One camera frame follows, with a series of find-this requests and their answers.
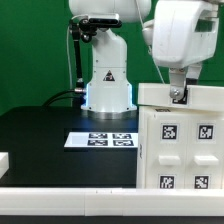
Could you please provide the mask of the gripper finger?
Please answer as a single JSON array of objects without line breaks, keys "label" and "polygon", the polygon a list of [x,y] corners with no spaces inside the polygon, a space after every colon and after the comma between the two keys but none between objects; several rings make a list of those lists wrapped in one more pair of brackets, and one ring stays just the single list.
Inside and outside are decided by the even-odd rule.
[{"label": "gripper finger", "polygon": [[202,63],[198,62],[188,67],[186,74],[186,83],[188,85],[197,85],[198,79],[202,70]]},{"label": "gripper finger", "polygon": [[181,100],[184,97],[186,86],[186,68],[170,68],[170,97],[175,100]]}]

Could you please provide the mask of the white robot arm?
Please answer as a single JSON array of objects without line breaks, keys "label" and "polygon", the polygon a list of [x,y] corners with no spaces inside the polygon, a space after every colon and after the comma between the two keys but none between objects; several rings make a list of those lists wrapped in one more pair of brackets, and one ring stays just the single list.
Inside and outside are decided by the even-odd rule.
[{"label": "white robot arm", "polygon": [[158,0],[155,7],[151,0],[69,0],[79,18],[74,41],[92,44],[93,74],[81,109],[103,119],[137,110],[126,78],[127,45],[112,30],[150,12],[154,18],[143,24],[143,38],[154,63],[169,69],[170,83],[142,84],[139,92],[155,95],[151,105],[188,105],[191,82],[198,79],[201,63],[215,53],[221,4],[224,0]]}]

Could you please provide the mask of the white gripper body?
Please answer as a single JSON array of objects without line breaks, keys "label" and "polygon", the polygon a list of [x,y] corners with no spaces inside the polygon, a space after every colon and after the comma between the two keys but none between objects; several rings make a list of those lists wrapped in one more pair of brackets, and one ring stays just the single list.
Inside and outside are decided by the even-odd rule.
[{"label": "white gripper body", "polygon": [[205,0],[159,0],[152,55],[158,66],[184,68],[211,58],[218,36],[218,5]]}]

